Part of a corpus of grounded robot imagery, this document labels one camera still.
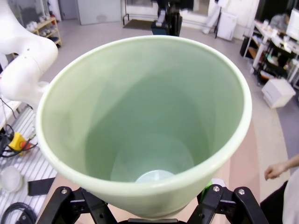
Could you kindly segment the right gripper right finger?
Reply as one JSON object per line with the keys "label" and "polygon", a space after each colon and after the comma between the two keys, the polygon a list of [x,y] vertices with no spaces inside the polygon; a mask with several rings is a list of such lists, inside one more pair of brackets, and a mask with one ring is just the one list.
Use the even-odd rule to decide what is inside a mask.
{"label": "right gripper right finger", "polygon": [[247,187],[229,190],[225,182],[213,178],[197,196],[198,205],[188,224],[210,224],[215,214],[224,215],[231,224],[267,224],[252,191]]}

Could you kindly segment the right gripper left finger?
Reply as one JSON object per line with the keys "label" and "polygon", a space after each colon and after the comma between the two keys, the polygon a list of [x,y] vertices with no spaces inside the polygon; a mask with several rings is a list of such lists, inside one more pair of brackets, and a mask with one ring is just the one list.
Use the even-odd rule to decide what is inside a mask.
{"label": "right gripper left finger", "polygon": [[90,214],[96,224],[117,223],[106,202],[83,188],[56,188],[40,215],[38,224],[74,224],[81,214]]}

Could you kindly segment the person's right hand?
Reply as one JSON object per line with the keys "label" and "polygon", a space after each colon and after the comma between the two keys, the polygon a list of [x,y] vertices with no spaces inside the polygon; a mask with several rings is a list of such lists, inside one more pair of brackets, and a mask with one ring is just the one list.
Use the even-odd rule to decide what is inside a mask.
{"label": "person's right hand", "polygon": [[290,166],[286,161],[270,165],[264,172],[264,178],[266,181],[269,179],[278,178],[282,173],[286,172],[289,169]]}

